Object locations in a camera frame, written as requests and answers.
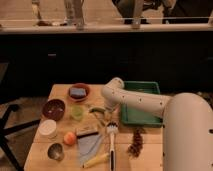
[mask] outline sponge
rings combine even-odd
[[[86,97],[86,90],[84,88],[75,88],[72,87],[70,89],[70,96],[76,99],[80,99]]]

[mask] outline black cabinet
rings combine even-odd
[[[157,81],[163,91],[211,91],[213,32],[1,35],[1,90],[48,95],[54,83]]]

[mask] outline utensil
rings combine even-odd
[[[118,132],[118,125],[111,121],[107,124],[107,133],[110,135],[110,171],[115,170],[115,134]]]
[[[52,144],[48,149],[48,157],[53,160],[61,161],[64,158],[63,147],[60,143]]]

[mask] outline pine cone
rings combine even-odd
[[[139,129],[135,129],[133,132],[132,144],[128,147],[127,152],[132,157],[138,157],[140,151],[143,148],[143,138]]]

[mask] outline small bowl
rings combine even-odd
[[[72,96],[71,90],[74,89],[74,88],[75,89],[84,89],[86,95],[83,96],[83,97],[74,97],[74,96]],[[90,87],[87,84],[85,84],[85,83],[75,83],[69,88],[68,97],[73,102],[81,102],[81,101],[84,101],[84,100],[87,99],[89,93],[90,93]]]
[[[60,99],[48,101],[42,109],[42,113],[46,118],[53,119],[55,121],[60,120],[64,116],[64,112],[65,104]]]

